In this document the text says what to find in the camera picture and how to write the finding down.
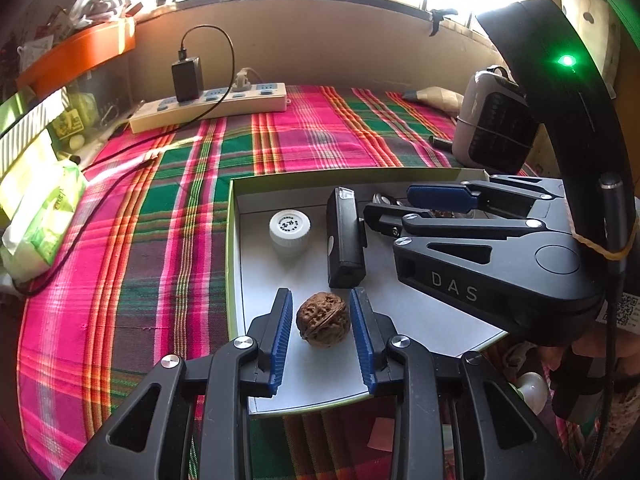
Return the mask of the brown walnut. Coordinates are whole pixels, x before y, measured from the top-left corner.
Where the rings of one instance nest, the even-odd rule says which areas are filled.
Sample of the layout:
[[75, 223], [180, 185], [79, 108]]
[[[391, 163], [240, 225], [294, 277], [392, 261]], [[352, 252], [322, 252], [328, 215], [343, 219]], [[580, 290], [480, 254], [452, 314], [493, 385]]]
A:
[[469, 216], [469, 214], [464, 214], [463, 212], [454, 212], [454, 211], [444, 211], [444, 210], [431, 209], [429, 211], [429, 213], [433, 218], [442, 218], [442, 219], [471, 218]]
[[349, 333], [349, 310], [333, 292], [317, 292], [298, 308], [296, 326], [300, 338], [311, 346], [331, 348]]

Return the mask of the white round container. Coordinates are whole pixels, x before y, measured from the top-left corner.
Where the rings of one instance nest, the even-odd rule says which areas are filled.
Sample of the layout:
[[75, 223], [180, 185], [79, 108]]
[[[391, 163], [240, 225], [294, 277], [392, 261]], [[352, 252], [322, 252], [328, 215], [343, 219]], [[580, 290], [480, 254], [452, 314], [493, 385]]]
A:
[[311, 230], [311, 222], [303, 212], [283, 209], [269, 220], [269, 235], [277, 247], [294, 249], [303, 247]]

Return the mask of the white small hook knob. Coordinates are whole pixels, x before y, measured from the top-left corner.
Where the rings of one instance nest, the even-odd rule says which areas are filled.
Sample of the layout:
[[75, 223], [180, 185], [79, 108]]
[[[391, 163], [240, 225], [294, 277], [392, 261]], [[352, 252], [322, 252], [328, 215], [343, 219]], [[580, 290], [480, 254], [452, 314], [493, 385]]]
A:
[[401, 202], [399, 200], [382, 193], [374, 193], [372, 196], [372, 202], [383, 205], [401, 206]]

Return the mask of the grey black small heater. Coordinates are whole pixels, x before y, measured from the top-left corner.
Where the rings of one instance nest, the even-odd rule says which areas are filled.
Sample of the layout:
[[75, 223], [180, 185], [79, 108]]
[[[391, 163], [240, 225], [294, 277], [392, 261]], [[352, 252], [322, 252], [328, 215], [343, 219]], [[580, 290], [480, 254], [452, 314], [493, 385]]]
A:
[[451, 151], [465, 167], [517, 174], [538, 128], [522, 89], [504, 67], [491, 65], [466, 86]]

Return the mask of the brown paper cone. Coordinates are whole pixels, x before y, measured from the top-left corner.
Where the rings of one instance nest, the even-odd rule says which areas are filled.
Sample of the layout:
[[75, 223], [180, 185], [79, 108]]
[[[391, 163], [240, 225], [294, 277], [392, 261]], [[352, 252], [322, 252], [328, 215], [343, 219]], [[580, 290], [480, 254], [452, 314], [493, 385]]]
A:
[[450, 117], [459, 115], [463, 102], [462, 94], [442, 87], [427, 87], [405, 92], [402, 98], [407, 102], [433, 107]]

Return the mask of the green white cardboard box tray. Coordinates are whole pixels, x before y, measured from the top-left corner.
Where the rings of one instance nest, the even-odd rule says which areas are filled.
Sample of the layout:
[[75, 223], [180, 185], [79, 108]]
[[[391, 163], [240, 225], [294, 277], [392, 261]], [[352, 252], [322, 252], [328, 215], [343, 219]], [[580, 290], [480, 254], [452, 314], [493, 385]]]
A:
[[[292, 292], [295, 307], [315, 292], [328, 290], [326, 202], [337, 186], [352, 188], [364, 205], [376, 192], [405, 198], [413, 183], [487, 178], [477, 169], [364, 168], [232, 180], [226, 235], [230, 337], [246, 334], [253, 318], [269, 312], [281, 287]], [[270, 218], [283, 209], [303, 211], [311, 222], [309, 240], [298, 255], [280, 255], [269, 235]], [[482, 350], [503, 337], [503, 330], [399, 283], [392, 240], [375, 232], [367, 239], [363, 287], [373, 309], [390, 316], [399, 333], [444, 356]], [[292, 330], [276, 395], [250, 400], [248, 409], [254, 416], [302, 414], [356, 402], [367, 394], [352, 336], [320, 349]]]

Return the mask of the plaid pink green tablecloth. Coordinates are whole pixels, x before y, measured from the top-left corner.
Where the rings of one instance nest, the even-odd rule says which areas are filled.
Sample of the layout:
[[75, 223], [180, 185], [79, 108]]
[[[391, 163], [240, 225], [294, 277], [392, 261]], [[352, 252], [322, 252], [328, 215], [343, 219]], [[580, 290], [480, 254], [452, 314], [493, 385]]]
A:
[[292, 87], [282, 113], [219, 119], [107, 144], [58, 255], [27, 301], [17, 399], [27, 452], [49, 479], [165, 354], [228, 339], [227, 200], [233, 179], [307, 170], [445, 168], [428, 143], [452, 121], [395, 92]]

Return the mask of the black window hook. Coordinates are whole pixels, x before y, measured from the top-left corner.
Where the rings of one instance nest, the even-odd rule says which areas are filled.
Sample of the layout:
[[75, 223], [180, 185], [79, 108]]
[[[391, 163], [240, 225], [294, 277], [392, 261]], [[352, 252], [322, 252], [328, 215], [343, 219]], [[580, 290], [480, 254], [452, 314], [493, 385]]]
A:
[[430, 11], [432, 18], [432, 30], [430, 36], [434, 37], [439, 31], [440, 23], [446, 18], [446, 16], [456, 16], [457, 10], [454, 9], [432, 9]]

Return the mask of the white power strip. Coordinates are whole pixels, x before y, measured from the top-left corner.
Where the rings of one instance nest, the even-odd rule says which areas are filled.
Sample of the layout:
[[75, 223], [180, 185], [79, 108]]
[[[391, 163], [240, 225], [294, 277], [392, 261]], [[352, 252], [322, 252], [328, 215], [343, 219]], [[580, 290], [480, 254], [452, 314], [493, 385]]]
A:
[[178, 102], [175, 96], [146, 102], [130, 117], [133, 133], [145, 132], [166, 126], [201, 119], [284, 112], [288, 107], [285, 84], [252, 84], [245, 91], [231, 91], [224, 98], [226, 88], [206, 90], [198, 99]]

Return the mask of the white plug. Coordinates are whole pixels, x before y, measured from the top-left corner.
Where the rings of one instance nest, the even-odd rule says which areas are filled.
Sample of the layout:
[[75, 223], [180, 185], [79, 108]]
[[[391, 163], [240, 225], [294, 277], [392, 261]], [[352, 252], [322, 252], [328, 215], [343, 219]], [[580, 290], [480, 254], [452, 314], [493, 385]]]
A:
[[232, 91], [243, 92], [250, 90], [255, 81], [258, 84], [262, 83], [262, 76], [259, 75], [258, 71], [254, 70], [253, 67], [243, 67], [235, 74]]

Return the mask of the heart pattern curtain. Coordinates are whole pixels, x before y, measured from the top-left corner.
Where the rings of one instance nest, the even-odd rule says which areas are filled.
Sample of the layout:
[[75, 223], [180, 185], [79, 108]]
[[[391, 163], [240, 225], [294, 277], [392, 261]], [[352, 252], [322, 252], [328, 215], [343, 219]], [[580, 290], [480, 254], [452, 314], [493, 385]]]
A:
[[606, 0], [552, 1], [562, 10], [585, 44], [614, 100], [614, 82], [620, 62], [620, 20]]

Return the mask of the black charger adapter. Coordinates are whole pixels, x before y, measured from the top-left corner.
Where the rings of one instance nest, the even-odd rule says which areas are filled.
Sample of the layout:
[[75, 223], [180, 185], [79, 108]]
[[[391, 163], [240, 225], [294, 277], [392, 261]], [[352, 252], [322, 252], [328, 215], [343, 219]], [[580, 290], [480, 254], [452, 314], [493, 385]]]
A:
[[171, 65], [175, 96], [179, 103], [198, 99], [203, 91], [200, 58], [189, 58], [186, 49], [178, 51], [178, 61]]

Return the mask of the green tissue pack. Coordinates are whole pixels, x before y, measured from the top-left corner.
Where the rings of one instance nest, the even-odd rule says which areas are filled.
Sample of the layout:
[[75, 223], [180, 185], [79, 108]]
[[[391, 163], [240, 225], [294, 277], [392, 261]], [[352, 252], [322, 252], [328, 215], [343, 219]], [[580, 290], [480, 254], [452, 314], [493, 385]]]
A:
[[28, 186], [2, 234], [2, 266], [14, 281], [24, 283], [50, 269], [86, 187], [87, 179], [69, 159], [50, 165]]

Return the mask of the stacked green white boxes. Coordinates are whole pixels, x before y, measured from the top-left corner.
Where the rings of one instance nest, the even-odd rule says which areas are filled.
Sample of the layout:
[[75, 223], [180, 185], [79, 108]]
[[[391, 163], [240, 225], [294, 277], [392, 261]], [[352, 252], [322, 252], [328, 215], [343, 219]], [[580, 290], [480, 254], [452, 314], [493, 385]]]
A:
[[1, 104], [1, 177], [4, 178], [21, 157], [34, 146], [43, 151], [45, 162], [55, 160], [48, 127], [70, 105], [65, 88], [38, 98], [29, 86], [23, 87]]

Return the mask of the orange tray shelf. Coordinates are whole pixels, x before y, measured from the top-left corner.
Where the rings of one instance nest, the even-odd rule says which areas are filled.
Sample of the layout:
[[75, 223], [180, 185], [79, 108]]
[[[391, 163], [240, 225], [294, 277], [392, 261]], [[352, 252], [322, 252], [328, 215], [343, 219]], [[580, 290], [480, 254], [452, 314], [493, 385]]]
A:
[[42, 100], [80, 75], [136, 46], [134, 18], [119, 18], [68, 37], [40, 56], [16, 78], [16, 88], [29, 88]]

